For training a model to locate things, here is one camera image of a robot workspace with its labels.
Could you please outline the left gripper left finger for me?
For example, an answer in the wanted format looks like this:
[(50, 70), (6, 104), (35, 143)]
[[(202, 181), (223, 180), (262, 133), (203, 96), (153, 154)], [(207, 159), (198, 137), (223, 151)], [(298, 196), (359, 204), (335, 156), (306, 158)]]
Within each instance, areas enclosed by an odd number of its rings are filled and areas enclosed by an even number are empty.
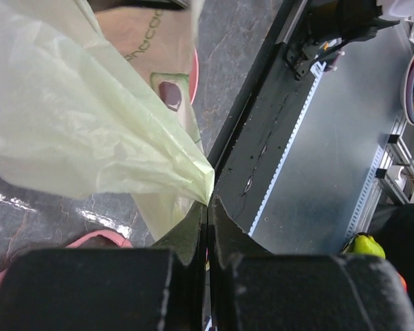
[(200, 330), (207, 208), (147, 248), (50, 248), (0, 284), (0, 330)]

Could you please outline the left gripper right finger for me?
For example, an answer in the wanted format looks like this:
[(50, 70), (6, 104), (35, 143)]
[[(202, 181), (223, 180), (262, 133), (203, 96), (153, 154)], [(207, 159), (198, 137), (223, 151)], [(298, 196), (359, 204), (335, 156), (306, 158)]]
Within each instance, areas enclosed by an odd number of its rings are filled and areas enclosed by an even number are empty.
[(217, 330), (414, 330), (395, 268), (371, 255), (273, 254), (221, 199), (208, 206), (208, 257)]

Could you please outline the translucent green plastic bag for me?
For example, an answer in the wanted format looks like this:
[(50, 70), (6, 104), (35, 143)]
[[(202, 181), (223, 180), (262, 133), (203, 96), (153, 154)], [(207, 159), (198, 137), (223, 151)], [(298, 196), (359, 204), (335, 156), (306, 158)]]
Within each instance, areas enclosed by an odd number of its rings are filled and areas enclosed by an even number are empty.
[(0, 1), (0, 177), (128, 193), (155, 239), (207, 204), (215, 173), (189, 88), (202, 6)]

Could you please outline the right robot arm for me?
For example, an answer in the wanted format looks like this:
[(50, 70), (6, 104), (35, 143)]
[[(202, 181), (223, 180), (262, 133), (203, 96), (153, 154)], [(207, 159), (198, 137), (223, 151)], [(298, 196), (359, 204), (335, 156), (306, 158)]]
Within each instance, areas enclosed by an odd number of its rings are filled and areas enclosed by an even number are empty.
[(383, 9), (376, 1), (330, 1), (308, 9), (286, 51), (294, 78), (302, 80), (316, 63), (334, 64), (344, 46), (397, 25), (382, 18)]

